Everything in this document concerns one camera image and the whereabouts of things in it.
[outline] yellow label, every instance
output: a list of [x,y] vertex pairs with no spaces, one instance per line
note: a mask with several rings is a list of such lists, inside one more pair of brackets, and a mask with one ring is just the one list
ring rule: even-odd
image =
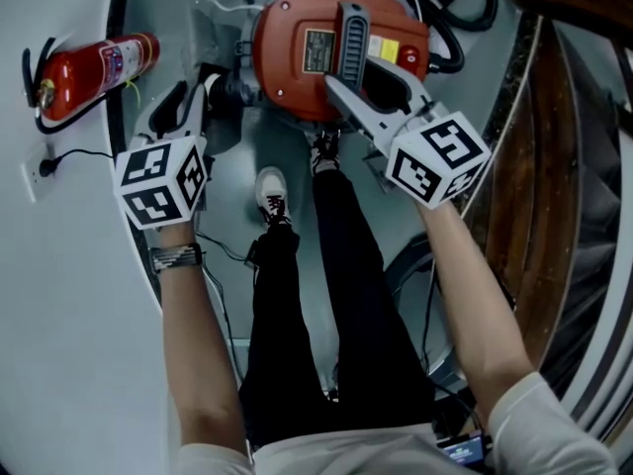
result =
[[380,58],[390,61],[391,63],[398,63],[398,53],[400,52],[400,43],[398,41],[391,41],[389,39],[383,39],[383,46],[380,50]]

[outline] electrical outlet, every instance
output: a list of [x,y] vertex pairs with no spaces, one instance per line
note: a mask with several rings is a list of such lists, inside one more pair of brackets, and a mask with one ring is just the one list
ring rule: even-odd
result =
[[48,146],[45,142],[40,142],[32,150],[27,159],[22,162],[22,175],[27,185],[27,193],[31,202],[39,202],[52,188],[54,174],[49,177],[40,176],[40,164],[45,158],[50,158]]

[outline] shoe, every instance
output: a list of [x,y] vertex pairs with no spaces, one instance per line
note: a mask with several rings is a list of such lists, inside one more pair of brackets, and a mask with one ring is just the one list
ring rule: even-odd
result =
[[290,225],[286,178],[277,167],[265,167],[257,175],[255,196],[266,227]]
[[320,135],[307,135],[308,144],[311,147],[311,164],[313,176],[325,170],[338,170],[340,160],[338,158],[338,141],[340,131],[329,135],[323,132]]

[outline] leg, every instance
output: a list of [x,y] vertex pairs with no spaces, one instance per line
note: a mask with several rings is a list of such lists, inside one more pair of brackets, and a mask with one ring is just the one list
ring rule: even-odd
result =
[[283,220],[289,221],[283,197],[283,205],[275,201],[275,213],[265,214],[271,224],[259,239],[248,371],[239,391],[248,439],[256,447],[328,430],[330,403],[321,391],[299,302],[299,237]]
[[340,336],[341,406],[354,428],[430,422],[434,387],[394,306],[380,249],[352,184],[337,166],[326,168],[323,162],[314,167],[314,192],[323,264]]

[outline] hand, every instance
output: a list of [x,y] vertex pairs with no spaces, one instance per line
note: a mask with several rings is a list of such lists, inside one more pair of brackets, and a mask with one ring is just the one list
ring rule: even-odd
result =
[[163,248],[184,246],[196,242],[196,233],[191,222],[167,226],[160,231],[160,245]]

